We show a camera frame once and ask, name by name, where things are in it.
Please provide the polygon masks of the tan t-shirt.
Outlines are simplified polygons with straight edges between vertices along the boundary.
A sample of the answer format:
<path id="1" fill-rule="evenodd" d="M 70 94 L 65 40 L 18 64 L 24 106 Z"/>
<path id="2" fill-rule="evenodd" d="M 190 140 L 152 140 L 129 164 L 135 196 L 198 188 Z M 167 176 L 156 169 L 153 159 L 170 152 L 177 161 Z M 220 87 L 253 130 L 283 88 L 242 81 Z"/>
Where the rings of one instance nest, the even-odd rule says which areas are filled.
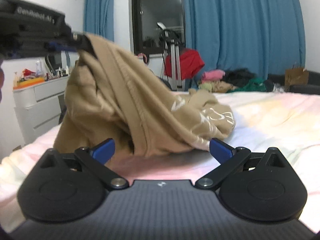
<path id="1" fill-rule="evenodd" d="M 65 90 L 67 111 L 54 142 L 60 153 L 113 139 L 112 162 L 208 150 L 235 128 L 231 108 L 207 90 L 175 94 L 131 52 L 87 34 L 93 53 L 79 51 Z"/>

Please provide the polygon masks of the blue curtain left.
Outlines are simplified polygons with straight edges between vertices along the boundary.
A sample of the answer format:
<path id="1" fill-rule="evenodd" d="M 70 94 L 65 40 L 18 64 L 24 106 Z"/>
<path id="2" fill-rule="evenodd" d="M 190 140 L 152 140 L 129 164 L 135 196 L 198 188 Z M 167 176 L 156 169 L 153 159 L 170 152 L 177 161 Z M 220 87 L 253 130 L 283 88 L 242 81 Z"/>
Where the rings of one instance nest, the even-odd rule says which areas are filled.
<path id="1" fill-rule="evenodd" d="M 84 32 L 114 41 L 114 0 L 85 0 Z"/>

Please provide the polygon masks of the blue curtain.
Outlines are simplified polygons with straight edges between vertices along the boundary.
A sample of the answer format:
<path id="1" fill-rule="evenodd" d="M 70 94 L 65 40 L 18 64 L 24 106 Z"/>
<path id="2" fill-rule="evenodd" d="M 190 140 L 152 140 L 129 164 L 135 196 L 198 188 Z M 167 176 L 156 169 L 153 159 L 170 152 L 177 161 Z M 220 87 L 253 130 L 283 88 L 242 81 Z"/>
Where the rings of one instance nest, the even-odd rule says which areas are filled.
<path id="1" fill-rule="evenodd" d="M 114 41 L 114 0 L 85 0 L 84 32 Z"/>
<path id="2" fill-rule="evenodd" d="M 203 71 L 246 68 L 260 78 L 305 64 L 299 0 L 183 0 L 185 44 Z"/>

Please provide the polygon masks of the pastel bed sheet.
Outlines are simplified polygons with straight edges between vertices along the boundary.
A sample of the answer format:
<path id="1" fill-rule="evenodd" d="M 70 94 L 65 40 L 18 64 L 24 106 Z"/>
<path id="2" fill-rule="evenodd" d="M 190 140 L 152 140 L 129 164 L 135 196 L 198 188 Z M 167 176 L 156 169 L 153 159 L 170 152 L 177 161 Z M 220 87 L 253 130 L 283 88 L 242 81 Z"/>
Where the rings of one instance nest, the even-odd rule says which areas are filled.
<path id="1" fill-rule="evenodd" d="M 308 191 L 300 220 L 312 231 L 319 231 L 319 96 L 296 93 L 217 94 L 229 105 L 235 129 L 227 144 L 243 146 L 252 152 L 277 147 L 295 169 Z M 16 192 L 45 150 L 52 147 L 58 127 L 33 143 L 12 152 L 1 162 L 1 226 L 12 231 L 24 218 Z M 161 157 L 122 157 L 112 170 L 128 181 L 135 179 L 189 179 L 200 177 L 218 163 L 206 152 L 172 154 Z"/>

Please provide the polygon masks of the orange tray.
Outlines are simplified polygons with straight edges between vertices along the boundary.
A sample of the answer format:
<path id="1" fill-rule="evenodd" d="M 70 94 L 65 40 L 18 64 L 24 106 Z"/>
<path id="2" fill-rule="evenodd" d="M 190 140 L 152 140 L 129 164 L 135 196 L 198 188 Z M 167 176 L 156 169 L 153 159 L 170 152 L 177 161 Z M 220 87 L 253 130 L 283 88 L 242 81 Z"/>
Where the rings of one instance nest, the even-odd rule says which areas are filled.
<path id="1" fill-rule="evenodd" d="M 45 81 L 46 80 L 43 77 L 36 77 L 34 79 L 21 81 L 21 82 L 18 82 L 17 85 L 14 85 L 13 90 L 26 88 L 26 87 L 33 86 L 33 85 L 36 85 L 39 83 L 43 83 Z"/>

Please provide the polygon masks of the beige patterned garment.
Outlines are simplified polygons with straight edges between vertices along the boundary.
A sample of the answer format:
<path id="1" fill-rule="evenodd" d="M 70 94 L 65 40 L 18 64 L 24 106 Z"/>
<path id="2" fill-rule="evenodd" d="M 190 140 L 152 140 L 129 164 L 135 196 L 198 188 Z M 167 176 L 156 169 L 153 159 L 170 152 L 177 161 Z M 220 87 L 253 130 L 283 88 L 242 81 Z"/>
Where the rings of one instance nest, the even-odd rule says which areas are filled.
<path id="1" fill-rule="evenodd" d="M 207 90 L 210 93 L 227 93 L 237 88 L 238 87 L 224 81 L 210 81 L 199 85 L 199 89 Z"/>

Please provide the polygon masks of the white dresser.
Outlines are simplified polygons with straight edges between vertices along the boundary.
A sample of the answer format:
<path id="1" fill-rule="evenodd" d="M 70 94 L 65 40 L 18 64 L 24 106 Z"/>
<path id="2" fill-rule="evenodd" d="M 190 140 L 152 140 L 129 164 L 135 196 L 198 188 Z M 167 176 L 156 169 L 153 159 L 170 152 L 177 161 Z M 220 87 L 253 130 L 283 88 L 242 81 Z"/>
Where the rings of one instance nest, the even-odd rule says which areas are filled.
<path id="1" fill-rule="evenodd" d="M 16 118 L 26 144 L 59 124 L 68 79 L 61 77 L 13 91 Z"/>

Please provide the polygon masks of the green garment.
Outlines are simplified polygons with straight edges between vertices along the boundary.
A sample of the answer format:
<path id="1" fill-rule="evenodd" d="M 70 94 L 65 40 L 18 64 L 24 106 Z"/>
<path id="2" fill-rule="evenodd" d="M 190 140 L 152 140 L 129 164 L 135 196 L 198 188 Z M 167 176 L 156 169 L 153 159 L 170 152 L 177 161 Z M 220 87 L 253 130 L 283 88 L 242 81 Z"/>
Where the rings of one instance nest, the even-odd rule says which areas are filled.
<path id="1" fill-rule="evenodd" d="M 266 92 L 265 81 L 260 78 L 253 78 L 244 87 L 239 87 L 232 92 Z"/>

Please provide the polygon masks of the black garment pile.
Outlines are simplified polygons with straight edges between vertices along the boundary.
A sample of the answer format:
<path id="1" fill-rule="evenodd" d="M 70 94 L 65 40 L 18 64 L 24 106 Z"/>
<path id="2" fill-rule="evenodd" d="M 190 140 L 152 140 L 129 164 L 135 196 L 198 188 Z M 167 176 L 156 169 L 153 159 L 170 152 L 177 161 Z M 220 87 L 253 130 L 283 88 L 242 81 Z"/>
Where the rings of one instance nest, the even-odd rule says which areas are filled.
<path id="1" fill-rule="evenodd" d="M 240 68 L 235 70 L 227 70 L 222 78 L 222 81 L 235 87 L 242 88 L 247 85 L 251 79 L 256 77 L 257 75 L 250 72 L 247 68 Z"/>

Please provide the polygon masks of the dark window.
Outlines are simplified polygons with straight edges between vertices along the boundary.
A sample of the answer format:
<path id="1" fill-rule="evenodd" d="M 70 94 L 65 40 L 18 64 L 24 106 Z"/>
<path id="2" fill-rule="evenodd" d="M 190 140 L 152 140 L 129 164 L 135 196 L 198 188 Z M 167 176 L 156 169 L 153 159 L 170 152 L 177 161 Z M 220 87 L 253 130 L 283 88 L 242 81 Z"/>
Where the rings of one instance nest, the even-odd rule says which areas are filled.
<path id="1" fill-rule="evenodd" d="M 162 53 L 158 23 L 174 31 L 185 43 L 184 0 L 132 0 L 132 20 L 135 54 Z"/>

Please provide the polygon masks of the pink garment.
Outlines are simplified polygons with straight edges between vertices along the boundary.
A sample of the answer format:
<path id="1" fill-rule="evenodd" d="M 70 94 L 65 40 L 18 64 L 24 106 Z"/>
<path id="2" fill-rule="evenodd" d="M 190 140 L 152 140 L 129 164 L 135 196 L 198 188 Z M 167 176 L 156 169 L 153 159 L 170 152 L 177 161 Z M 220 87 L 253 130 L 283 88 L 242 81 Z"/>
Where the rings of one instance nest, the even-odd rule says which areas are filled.
<path id="1" fill-rule="evenodd" d="M 215 82 L 220 81 L 225 76 L 225 72 L 220 69 L 211 70 L 208 72 L 202 73 L 201 82 Z"/>

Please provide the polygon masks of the silver tripod stand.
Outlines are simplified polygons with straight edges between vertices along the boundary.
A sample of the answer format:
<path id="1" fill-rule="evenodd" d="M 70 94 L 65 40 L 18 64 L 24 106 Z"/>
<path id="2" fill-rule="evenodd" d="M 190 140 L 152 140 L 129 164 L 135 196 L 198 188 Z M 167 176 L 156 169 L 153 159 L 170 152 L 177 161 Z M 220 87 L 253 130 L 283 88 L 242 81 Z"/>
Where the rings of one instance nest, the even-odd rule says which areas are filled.
<path id="1" fill-rule="evenodd" d="M 163 45 L 163 67 L 161 78 L 166 77 L 172 90 L 185 91 L 185 80 L 182 79 L 180 63 L 180 39 L 178 34 L 167 28 L 162 22 L 157 22 L 157 27 L 161 30 L 159 41 Z"/>

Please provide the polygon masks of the red garment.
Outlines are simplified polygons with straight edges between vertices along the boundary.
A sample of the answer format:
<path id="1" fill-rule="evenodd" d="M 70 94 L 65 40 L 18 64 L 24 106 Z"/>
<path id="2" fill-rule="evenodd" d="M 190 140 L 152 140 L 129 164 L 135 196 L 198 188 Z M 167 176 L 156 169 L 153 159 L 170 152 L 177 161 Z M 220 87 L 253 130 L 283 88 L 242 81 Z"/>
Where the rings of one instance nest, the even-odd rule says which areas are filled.
<path id="1" fill-rule="evenodd" d="M 202 68 L 204 61 L 198 51 L 183 48 L 180 53 L 180 72 L 181 79 L 192 79 Z"/>

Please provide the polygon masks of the brown paper bag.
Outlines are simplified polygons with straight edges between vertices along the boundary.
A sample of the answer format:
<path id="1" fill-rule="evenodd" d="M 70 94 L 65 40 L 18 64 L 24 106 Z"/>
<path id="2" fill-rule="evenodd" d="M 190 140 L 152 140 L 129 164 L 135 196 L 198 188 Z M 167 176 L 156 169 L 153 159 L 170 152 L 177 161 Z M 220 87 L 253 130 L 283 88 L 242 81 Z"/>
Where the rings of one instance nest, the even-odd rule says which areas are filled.
<path id="1" fill-rule="evenodd" d="M 290 87 L 295 85 L 307 85 L 309 72 L 304 67 L 292 66 L 285 70 L 285 89 L 288 92 Z"/>

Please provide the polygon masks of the black sofa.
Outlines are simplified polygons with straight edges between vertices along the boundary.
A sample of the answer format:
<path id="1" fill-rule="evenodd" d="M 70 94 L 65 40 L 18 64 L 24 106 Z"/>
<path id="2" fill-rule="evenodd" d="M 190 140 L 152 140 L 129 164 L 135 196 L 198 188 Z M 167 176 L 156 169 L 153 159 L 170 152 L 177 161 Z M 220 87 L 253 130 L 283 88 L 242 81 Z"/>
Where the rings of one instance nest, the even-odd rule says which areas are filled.
<path id="1" fill-rule="evenodd" d="M 268 74 L 267 79 L 281 86 L 285 85 L 285 75 Z M 289 93 L 319 95 L 319 73 L 310 71 L 307 84 L 291 85 L 284 90 Z"/>

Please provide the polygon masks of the blue curtain right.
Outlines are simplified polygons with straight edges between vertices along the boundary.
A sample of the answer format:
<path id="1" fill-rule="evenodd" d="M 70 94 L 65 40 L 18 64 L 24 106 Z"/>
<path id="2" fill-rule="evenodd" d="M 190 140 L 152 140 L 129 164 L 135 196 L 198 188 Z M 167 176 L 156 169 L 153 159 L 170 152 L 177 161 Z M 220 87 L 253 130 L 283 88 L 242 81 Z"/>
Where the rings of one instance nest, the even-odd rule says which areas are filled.
<path id="1" fill-rule="evenodd" d="M 203 71 L 246 68 L 260 78 L 305 64 L 299 0 L 183 0 L 185 44 Z"/>

